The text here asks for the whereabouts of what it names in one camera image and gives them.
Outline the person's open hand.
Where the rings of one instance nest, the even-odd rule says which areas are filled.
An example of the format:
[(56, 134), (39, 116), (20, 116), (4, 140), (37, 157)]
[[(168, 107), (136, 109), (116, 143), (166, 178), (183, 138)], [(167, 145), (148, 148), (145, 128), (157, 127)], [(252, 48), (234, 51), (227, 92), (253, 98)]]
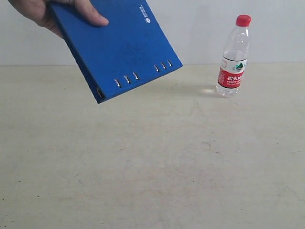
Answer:
[[(56, 25), (55, 19), (47, 9), (49, 3), (47, 0), (10, 0), (9, 3), (25, 18), (62, 38), (62, 33)], [(94, 8), (90, 0), (59, 0), (58, 3), (74, 7), (87, 22), (94, 26), (107, 26), (109, 24), (108, 19)]]

